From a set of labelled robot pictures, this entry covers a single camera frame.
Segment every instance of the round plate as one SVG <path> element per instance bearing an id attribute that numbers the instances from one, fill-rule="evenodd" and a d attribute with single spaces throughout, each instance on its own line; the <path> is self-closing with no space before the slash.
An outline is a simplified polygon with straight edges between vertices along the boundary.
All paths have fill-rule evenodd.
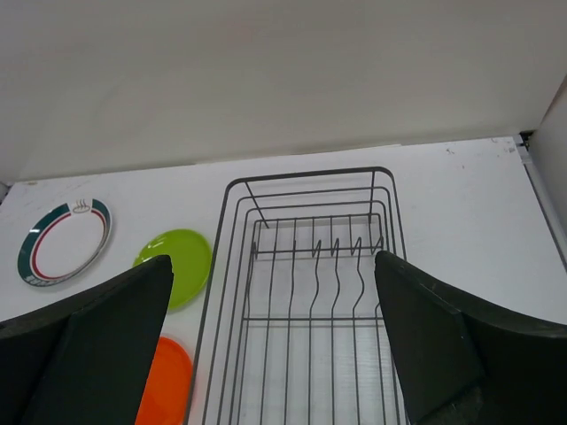
<path id="1" fill-rule="evenodd" d="M 79 274 L 105 246 L 111 230 L 108 207 L 79 199 L 48 212 L 19 249 L 19 276 L 33 286 L 51 286 Z"/>
<path id="2" fill-rule="evenodd" d="M 169 308 L 179 307 L 205 286 L 211 267 L 211 248 L 206 239 L 188 228 L 170 230 L 152 239 L 140 251 L 134 266 L 158 255 L 169 255 L 174 271 Z"/>
<path id="3" fill-rule="evenodd" d="M 136 425 L 176 425 L 183 422 L 193 365 L 175 341 L 161 336 L 138 408 Z"/>

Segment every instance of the white wall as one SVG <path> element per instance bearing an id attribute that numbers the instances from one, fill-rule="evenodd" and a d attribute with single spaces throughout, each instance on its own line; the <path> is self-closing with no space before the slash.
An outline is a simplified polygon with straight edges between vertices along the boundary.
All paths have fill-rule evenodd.
<path id="1" fill-rule="evenodd" d="M 533 163 L 545 182 L 563 230 L 567 230 L 567 79 L 530 139 L 530 146 Z"/>
<path id="2" fill-rule="evenodd" d="M 535 128 L 564 0 L 5 0 L 0 180 Z"/>

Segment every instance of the white plate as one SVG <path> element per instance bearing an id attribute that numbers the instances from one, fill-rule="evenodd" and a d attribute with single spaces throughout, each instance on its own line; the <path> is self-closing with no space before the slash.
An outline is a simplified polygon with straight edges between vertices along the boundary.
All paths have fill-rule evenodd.
<path id="1" fill-rule="evenodd" d="M 110 211 L 98 199 L 58 206 L 29 230 L 19 250 L 20 277 L 51 286 L 79 274 L 105 246 L 111 225 Z"/>

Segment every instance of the green plate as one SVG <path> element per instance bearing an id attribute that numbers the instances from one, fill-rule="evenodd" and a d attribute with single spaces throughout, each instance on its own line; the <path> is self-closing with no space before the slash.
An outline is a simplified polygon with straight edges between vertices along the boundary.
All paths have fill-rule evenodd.
<path id="1" fill-rule="evenodd" d="M 200 233 L 178 228 L 155 237 L 145 245 L 134 266 L 162 254 L 168 255 L 173 264 L 174 287 L 168 307 L 173 309 L 190 301 L 205 286 L 211 268 L 211 248 Z"/>

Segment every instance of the dish rack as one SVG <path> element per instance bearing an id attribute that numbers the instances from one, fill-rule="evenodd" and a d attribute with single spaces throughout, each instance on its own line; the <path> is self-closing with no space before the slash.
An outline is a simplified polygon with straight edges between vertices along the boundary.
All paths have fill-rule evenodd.
<path id="1" fill-rule="evenodd" d="M 408 423 L 377 298 L 378 250 L 406 257 L 383 167 L 233 181 L 185 422 Z"/>

